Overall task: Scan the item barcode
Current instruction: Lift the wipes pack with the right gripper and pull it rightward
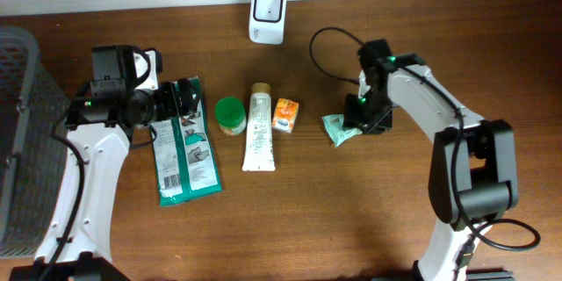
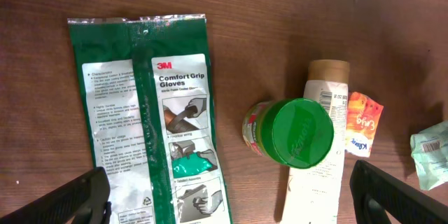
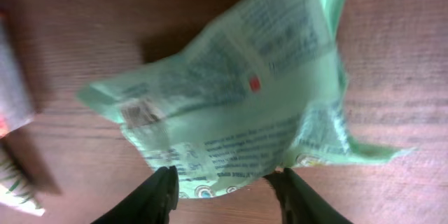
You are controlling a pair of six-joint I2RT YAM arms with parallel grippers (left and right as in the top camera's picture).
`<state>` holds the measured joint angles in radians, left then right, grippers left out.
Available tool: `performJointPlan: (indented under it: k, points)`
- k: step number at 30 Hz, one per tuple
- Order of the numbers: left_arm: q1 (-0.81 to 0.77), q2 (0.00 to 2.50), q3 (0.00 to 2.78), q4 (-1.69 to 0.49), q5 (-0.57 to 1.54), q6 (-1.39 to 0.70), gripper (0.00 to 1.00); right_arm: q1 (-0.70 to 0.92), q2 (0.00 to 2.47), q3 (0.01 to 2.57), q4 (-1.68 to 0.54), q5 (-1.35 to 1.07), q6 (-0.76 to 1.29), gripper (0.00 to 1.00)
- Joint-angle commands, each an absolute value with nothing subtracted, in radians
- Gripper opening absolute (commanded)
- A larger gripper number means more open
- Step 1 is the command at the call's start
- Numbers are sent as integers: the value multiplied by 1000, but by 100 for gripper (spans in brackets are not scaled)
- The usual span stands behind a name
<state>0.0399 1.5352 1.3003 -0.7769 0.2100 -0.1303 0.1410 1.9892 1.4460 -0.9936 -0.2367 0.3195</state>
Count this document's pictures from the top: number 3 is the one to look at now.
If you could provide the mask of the mint green wipes packet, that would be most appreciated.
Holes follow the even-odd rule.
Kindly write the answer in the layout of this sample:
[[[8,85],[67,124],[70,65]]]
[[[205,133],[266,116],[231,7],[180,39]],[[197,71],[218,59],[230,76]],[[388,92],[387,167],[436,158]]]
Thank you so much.
[[[234,192],[278,167],[376,165],[406,150],[349,133],[336,33],[345,0],[241,0],[181,51],[85,86],[180,196]]]

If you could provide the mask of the small orange carton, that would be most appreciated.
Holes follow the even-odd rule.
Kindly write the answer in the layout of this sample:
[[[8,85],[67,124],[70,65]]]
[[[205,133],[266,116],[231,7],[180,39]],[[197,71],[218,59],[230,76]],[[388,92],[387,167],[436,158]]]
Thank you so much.
[[[9,38],[6,14],[1,11],[1,138],[34,119],[27,84]]]

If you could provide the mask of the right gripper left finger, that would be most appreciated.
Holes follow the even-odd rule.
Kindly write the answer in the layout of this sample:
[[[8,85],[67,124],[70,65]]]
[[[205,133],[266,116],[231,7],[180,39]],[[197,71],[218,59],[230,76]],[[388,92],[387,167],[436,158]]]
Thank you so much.
[[[179,201],[175,166],[161,167],[92,224],[168,224]]]

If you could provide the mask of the white tube brown cap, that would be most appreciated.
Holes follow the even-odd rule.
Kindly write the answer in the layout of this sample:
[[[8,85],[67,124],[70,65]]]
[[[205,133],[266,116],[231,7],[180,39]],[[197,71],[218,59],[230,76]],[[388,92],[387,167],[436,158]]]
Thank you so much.
[[[1,203],[27,214],[42,216],[46,210],[35,197],[29,179],[1,148]]]

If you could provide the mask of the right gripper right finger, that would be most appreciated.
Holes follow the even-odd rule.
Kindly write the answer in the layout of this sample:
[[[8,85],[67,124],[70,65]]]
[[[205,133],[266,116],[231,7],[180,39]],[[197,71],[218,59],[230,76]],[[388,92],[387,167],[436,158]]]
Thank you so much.
[[[274,189],[283,224],[352,224],[291,168],[264,176]]]

